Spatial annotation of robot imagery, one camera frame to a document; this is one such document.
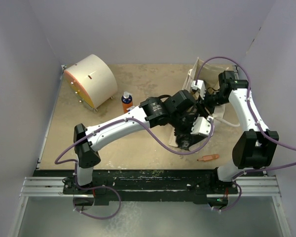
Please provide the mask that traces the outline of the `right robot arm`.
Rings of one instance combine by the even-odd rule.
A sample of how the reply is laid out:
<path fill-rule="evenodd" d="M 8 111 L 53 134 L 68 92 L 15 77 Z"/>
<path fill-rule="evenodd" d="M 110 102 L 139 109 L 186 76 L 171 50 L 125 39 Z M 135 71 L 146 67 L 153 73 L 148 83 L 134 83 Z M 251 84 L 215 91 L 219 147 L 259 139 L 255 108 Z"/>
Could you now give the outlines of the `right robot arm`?
<path fill-rule="evenodd" d="M 203 80 L 194 80 L 191 89 L 199 92 L 202 104 L 212 114 L 216 106 L 230 103 L 238 117 L 242 135 L 232 150 L 232 161 L 217 169 L 217 177 L 210 180 L 210 189 L 221 193 L 227 182 L 248 171 L 268 167 L 273 159 L 279 135 L 269 130 L 253 102 L 249 82 L 239 79 L 234 71 L 218 75 L 219 89 L 207 92 Z"/>

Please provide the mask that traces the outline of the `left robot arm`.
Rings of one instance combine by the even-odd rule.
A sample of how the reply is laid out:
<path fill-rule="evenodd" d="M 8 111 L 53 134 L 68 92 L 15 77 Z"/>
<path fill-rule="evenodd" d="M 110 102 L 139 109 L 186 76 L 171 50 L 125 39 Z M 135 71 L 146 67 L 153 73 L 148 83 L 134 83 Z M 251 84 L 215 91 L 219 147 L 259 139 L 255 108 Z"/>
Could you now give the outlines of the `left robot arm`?
<path fill-rule="evenodd" d="M 125 114 L 97 126 L 76 125 L 74 188 L 81 194 L 91 190 L 93 168 L 101 161 L 100 149 L 129 134 L 168 124 L 174 128 L 176 143 L 186 150 L 207 138 L 212 128 L 202 106 L 187 90 L 180 90 L 173 96 L 150 97 Z"/>

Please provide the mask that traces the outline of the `canvas tote bag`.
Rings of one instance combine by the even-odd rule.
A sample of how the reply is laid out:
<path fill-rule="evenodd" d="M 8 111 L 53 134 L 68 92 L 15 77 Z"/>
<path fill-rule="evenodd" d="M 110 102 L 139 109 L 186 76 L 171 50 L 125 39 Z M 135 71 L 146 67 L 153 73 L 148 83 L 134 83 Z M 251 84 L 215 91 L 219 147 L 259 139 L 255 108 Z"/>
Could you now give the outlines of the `canvas tote bag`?
<path fill-rule="evenodd" d="M 231 80 L 238 80 L 236 65 L 203 64 L 198 58 L 187 74 L 183 89 L 191 92 L 206 113 L 214 118 L 214 125 L 223 123 L 230 127 L 239 127 L 239 123 L 234 124 L 223 118 Z"/>

